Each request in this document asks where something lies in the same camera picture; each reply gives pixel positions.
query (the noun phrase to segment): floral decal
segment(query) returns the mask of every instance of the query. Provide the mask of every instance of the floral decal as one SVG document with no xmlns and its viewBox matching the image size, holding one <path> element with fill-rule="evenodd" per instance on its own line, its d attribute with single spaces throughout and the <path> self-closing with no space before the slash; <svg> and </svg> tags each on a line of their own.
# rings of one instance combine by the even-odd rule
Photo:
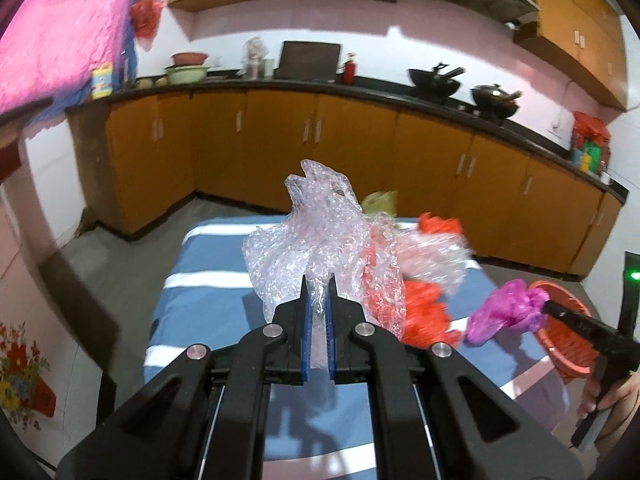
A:
<svg viewBox="0 0 640 480">
<path fill-rule="evenodd" d="M 40 430 L 36 412 L 53 417 L 56 409 L 55 394 L 40 378 L 43 370 L 50 371 L 49 361 L 35 340 L 27 348 L 24 323 L 0 322 L 0 408 L 23 431 L 30 426 Z"/>
</svg>

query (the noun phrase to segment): striped tablecloth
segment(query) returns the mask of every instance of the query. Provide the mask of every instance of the striped tablecloth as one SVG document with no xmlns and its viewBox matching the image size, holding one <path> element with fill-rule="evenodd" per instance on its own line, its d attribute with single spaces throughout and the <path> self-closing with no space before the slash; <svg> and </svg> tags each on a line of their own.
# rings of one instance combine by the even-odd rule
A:
<svg viewBox="0 0 640 480">
<path fill-rule="evenodd" d="M 268 227 L 282 219 L 215 219 L 187 233 L 153 316 L 145 381 L 191 344 L 222 348 L 265 323 L 241 245 L 256 226 Z M 463 330 L 468 316 L 494 288 L 470 260 L 465 281 L 447 302 L 452 325 Z M 563 417 L 566 391 L 531 334 L 499 333 L 480 348 L 461 346 L 458 351 L 545 428 L 551 430 Z M 304 387 L 273 386 L 266 431 L 263 479 L 376 477 L 364 384 L 335 386 L 326 371 L 311 370 Z"/>
</svg>

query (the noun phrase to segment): orange plastic basket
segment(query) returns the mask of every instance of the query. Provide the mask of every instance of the orange plastic basket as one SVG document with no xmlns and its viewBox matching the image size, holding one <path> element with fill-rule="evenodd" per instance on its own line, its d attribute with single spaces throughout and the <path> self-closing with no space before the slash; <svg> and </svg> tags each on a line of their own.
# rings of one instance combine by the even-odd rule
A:
<svg viewBox="0 0 640 480">
<path fill-rule="evenodd" d="M 546 290 L 556 303 L 575 310 L 585 316 L 591 316 L 588 309 L 567 290 L 551 282 L 533 282 L 529 288 L 538 287 Z M 565 384 L 577 378 L 586 378 L 599 352 L 593 349 L 591 343 L 581 338 L 572 330 L 552 317 L 546 318 L 544 328 L 536 333 L 536 338 L 545 348 L 551 362 L 558 369 Z"/>
</svg>

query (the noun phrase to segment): floor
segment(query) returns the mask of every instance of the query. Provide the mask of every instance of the floor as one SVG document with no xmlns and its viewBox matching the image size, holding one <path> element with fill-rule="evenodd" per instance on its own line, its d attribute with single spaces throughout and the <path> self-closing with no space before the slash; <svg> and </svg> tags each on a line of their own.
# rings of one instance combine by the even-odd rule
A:
<svg viewBox="0 0 640 480">
<path fill-rule="evenodd" d="M 185 233 L 205 219 L 254 214 L 194 198 L 138 241 L 126 242 L 97 228 L 71 241 L 42 266 L 42 277 L 69 325 L 89 355 L 116 383 L 116 406 L 142 386 L 151 314 Z M 538 279 L 561 283 L 596 314 L 580 283 L 491 265 L 483 268 L 497 285 L 515 278 L 527 283 Z M 567 445 L 575 428 L 582 384 L 574 381 L 569 385 L 572 408 L 555 432 Z M 585 470 L 591 472 L 594 450 L 576 454 Z"/>
</svg>

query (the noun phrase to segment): silver screw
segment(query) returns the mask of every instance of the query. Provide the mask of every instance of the silver screw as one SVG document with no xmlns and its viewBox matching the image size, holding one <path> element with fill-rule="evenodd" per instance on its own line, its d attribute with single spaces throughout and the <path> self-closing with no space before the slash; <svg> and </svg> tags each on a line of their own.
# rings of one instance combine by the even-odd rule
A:
<svg viewBox="0 0 640 480">
<path fill-rule="evenodd" d="M 202 359 L 205 355 L 207 355 L 207 347 L 204 345 L 191 345 L 187 348 L 189 359 Z"/>
<path fill-rule="evenodd" d="M 271 323 L 265 325 L 262 329 L 262 333 L 267 337 L 278 337 L 282 334 L 282 327 L 280 325 L 276 325 L 275 323 Z"/>
<path fill-rule="evenodd" d="M 356 334 L 367 337 L 372 335 L 376 331 L 371 323 L 358 323 L 356 325 Z"/>
<path fill-rule="evenodd" d="M 435 343 L 431 347 L 431 351 L 438 357 L 449 357 L 451 355 L 451 347 L 446 343 Z"/>
</svg>

